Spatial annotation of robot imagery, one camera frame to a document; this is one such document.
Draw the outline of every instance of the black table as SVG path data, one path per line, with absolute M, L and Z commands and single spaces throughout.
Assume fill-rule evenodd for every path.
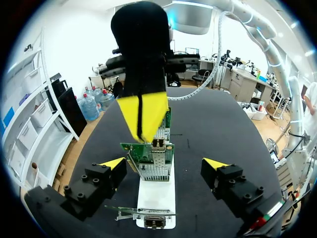
M 168 95 L 182 96 L 190 88 L 168 88 Z M 203 157 L 226 164 L 235 163 L 265 196 L 280 192 L 269 152 L 251 120 L 227 93 L 205 89 L 193 98 L 169 102 L 172 108 L 171 139 L 175 144 L 176 228 L 142 229 L 132 219 L 115 221 L 116 211 L 100 206 L 86 219 L 106 234 L 117 237 L 234 237 L 243 221 L 235 218 L 225 203 L 217 201 L 200 175 Z M 107 110 L 84 146 L 71 182 L 84 174 L 92 162 L 102 163 L 126 153 L 120 142 L 134 142 L 118 104 Z M 137 207 L 139 176 L 127 164 L 127 175 L 112 200 L 104 204 Z M 281 222 L 274 235 L 281 229 Z

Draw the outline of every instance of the computer monitor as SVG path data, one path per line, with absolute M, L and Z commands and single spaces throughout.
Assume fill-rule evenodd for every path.
M 271 155 L 271 159 L 272 159 L 273 163 L 277 163 L 277 162 L 279 161 L 279 160 L 278 160 L 278 157 L 277 157 L 277 155 L 276 155 L 276 153 L 275 153 L 274 150 L 272 150 L 272 151 L 270 152 L 270 155 Z
M 199 54 L 199 49 L 185 48 L 185 53 L 190 54 L 190 55 L 198 55 Z

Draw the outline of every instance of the black bolt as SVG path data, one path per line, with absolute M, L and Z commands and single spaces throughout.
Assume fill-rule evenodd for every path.
M 264 192 L 264 187 L 258 187 L 258 189 L 257 189 L 257 193 L 258 194 L 262 194 Z
M 65 186 L 64 186 L 64 192 L 65 192 L 65 193 L 71 192 L 70 186 L 65 185 Z
M 99 179 L 98 178 L 94 178 L 93 179 L 93 183 L 94 183 L 94 185 L 98 185 L 99 184 Z
M 83 194 L 82 192 L 77 194 L 77 198 L 79 201 L 83 201 L 85 199 L 85 194 Z
M 243 198 L 245 200 L 250 200 L 252 198 L 252 196 L 250 194 L 246 193 L 246 194 L 244 194 Z
M 236 183 L 236 180 L 234 180 L 234 179 L 230 179 L 230 180 L 229 180 L 229 184 L 230 184 L 230 185 L 234 185 L 235 183 Z
M 82 181 L 87 181 L 88 180 L 88 176 L 87 175 L 81 175 L 81 180 Z

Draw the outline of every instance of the circuit board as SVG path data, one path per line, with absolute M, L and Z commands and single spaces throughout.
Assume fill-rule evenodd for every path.
M 130 153 L 135 163 L 153 164 L 152 144 L 125 144 L 121 143 L 124 150 Z M 165 163 L 170 164 L 173 159 L 174 145 L 165 146 Z
M 152 143 L 121 143 L 128 152 L 127 162 L 143 180 L 169 181 L 174 145 L 169 142 L 171 109 L 169 108 Z

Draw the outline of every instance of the black chair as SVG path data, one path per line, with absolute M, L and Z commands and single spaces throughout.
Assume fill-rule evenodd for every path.
M 198 75 L 194 75 L 192 79 L 197 82 L 197 87 L 199 87 L 199 84 L 205 81 L 209 77 L 210 74 L 211 74 L 211 70 L 200 69 L 198 70 Z

